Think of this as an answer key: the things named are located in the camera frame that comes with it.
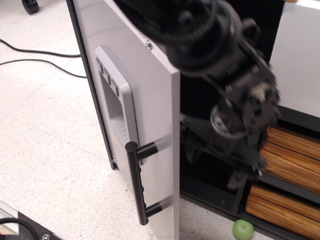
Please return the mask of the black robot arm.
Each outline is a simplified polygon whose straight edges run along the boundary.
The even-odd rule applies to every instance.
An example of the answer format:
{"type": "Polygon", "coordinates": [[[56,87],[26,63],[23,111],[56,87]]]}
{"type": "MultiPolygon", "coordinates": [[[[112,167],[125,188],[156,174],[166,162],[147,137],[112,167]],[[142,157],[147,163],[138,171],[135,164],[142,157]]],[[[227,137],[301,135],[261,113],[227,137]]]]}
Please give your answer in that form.
{"type": "Polygon", "coordinates": [[[163,44],[170,63],[190,79],[207,82],[217,96],[207,117],[180,114],[180,139],[189,162],[202,152],[233,167],[235,190],[267,168],[260,149],[277,122],[276,78],[257,49],[260,29],[240,19],[224,0],[118,0],[144,35],[163,44]]]}

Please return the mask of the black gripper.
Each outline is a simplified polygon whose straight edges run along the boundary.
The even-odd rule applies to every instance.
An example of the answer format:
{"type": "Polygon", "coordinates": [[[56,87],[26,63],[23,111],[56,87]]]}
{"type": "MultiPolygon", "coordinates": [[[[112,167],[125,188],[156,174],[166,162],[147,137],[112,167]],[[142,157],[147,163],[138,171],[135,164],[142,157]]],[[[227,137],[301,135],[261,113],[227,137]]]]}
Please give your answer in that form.
{"type": "Polygon", "coordinates": [[[223,115],[215,106],[209,119],[180,114],[180,141],[184,144],[186,159],[195,164],[202,153],[211,154],[233,167],[227,188],[237,190],[248,178],[262,176],[267,161],[245,131],[231,133],[223,122],[223,115]]]}

